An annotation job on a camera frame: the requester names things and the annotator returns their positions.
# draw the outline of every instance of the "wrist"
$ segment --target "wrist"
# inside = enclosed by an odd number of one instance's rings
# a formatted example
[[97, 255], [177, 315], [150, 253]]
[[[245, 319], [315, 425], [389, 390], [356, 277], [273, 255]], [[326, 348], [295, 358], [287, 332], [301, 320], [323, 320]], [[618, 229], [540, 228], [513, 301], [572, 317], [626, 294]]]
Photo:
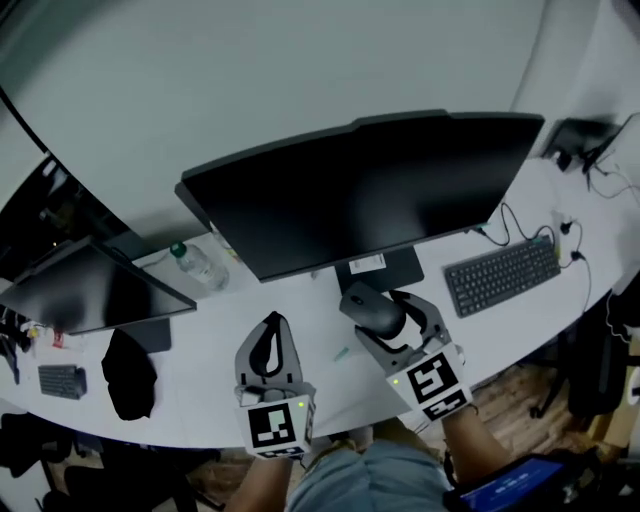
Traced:
[[475, 405], [466, 405], [465, 407], [463, 407], [462, 409], [457, 410], [456, 412], [454, 412], [453, 414], [450, 414], [449, 416], [447, 416], [446, 418], [444, 418], [442, 420], [443, 424], [455, 424], [455, 423], [459, 423], [461, 421], [466, 421], [466, 419], [472, 417], [472, 416], [477, 416], [478, 415], [478, 408]]
[[274, 459], [258, 459], [253, 461], [252, 467], [256, 467], [257, 470], [271, 473], [274, 471], [282, 471], [289, 469], [293, 466], [293, 460], [287, 457], [276, 457]]

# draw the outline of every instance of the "black mouse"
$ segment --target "black mouse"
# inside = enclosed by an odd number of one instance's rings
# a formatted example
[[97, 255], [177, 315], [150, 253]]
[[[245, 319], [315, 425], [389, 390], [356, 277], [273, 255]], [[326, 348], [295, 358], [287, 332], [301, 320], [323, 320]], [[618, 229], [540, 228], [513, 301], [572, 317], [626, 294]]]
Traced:
[[400, 334], [407, 321], [400, 306], [361, 281], [344, 292], [340, 311], [384, 340]]

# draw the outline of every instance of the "black bag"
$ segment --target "black bag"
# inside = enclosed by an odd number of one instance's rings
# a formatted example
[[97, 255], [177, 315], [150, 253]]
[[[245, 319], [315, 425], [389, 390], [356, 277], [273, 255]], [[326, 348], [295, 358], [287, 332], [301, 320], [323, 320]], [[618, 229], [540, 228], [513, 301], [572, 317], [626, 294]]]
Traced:
[[153, 385], [158, 378], [151, 360], [128, 334], [116, 329], [102, 360], [109, 395], [123, 420], [149, 417], [155, 401]]

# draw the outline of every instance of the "monitor stand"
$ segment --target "monitor stand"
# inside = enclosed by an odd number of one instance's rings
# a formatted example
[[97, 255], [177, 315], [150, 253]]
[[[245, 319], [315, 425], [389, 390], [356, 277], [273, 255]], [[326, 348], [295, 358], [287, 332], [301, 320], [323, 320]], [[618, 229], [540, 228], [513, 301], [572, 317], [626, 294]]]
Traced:
[[131, 336], [147, 354], [166, 352], [171, 348], [171, 324], [168, 318], [137, 322], [118, 329]]
[[348, 263], [336, 265], [340, 292], [344, 293], [356, 281], [361, 281], [376, 291], [388, 292], [424, 279], [424, 273], [413, 247], [383, 253], [386, 267], [369, 272], [352, 274]]

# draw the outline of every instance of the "label sticker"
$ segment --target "label sticker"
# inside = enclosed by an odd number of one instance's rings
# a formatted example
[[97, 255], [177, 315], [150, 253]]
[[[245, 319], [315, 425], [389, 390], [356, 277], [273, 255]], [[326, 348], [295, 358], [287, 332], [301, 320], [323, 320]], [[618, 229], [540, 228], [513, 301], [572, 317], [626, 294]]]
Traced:
[[362, 274], [363, 272], [371, 272], [372, 270], [383, 268], [387, 268], [383, 254], [376, 254], [375, 256], [349, 262], [349, 270], [351, 270], [352, 274]]

